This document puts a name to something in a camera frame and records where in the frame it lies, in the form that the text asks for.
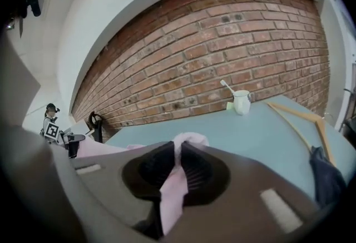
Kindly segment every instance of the clothes hanger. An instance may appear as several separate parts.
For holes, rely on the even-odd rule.
[[[322,140],[322,143],[323,143],[323,147],[325,148],[325,153],[326,153],[326,156],[327,158],[329,159],[330,163],[333,164],[334,167],[336,167],[336,164],[335,164],[335,159],[333,157],[333,154],[331,152],[331,149],[330,149],[330,146],[329,146],[329,141],[328,141],[328,138],[327,138],[327,135],[325,133],[325,122],[324,120],[322,119],[322,117],[318,116],[318,115],[315,115],[313,113],[305,113],[305,112],[299,112],[299,111],[296,111],[292,108],[289,108],[289,107],[286,107],[286,106],[283,106],[283,105],[280,105],[278,103],[272,103],[272,102],[267,102],[267,104],[276,112],[278,113],[284,120],[286,120],[286,122],[293,128],[293,130],[299,135],[299,137],[303,140],[303,142],[305,143],[306,147],[308,148],[309,152],[311,152],[311,145],[307,142],[307,140],[304,138],[304,136],[299,132],[299,130],[290,123],[289,120],[287,120],[278,110],[282,110],[282,111],[285,111],[285,112],[289,112],[291,113],[292,115],[295,115],[295,116],[299,116],[300,118],[303,118],[305,120],[308,120],[312,123],[315,124],[315,126],[317,127],[317,130],[318,130],[318,134]]]

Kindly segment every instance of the dark blue cloth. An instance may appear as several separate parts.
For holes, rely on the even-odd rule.
[[[320,207],[336,202],[346,189],[341,172],[325,157],[322,147],[312,147],[310,165],[315,181],[315,197]]]

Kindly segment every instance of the light blue tabletop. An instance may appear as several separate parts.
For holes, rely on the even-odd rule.
[[[245,116],[237,115],[235,110],[227,110],[124,127],[106,144],[117,147],[149,145],[172,140],[182,132],[197,132],[207,137],[211,147],[264,163],[314,199],[314,177],[309,164],[309,152],[289,124],[265,101],[276,102],[300,112],[310,112],[284,96],[277,96],[253,103]],[[311,145],[322,145],[315,124],[287,112],[282,113]],[[325,126],[337,168],[348,183],[356,169],[356,150],[332,126]]]

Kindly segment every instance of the brick wall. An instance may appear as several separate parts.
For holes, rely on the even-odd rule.
[[[253,101],[283,94],[325,111],[327,43],[312,0],[163,0],[127,24],[87,72],[76,120],[122,126],[224,110],[224,79]]]

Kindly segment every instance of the pink towel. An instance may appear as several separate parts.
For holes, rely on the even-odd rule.
[[[164,235],[168,234],[182,215],[184,196],[188,193],[187,178],[180,162],[181,145],[184,141],[200,143],[205,146],[209,145],[209,142],[204,135],[194,132],[181,133],[173,139],[175,166],[160,189],[161,224]],[[128,149],[141,147],[144,147],[144,145],[128,145],[126,148],[114,147],[96,142],[90,137],[86,137],[85,140],[81,141],[79,144],[77,158],[124,152]]]

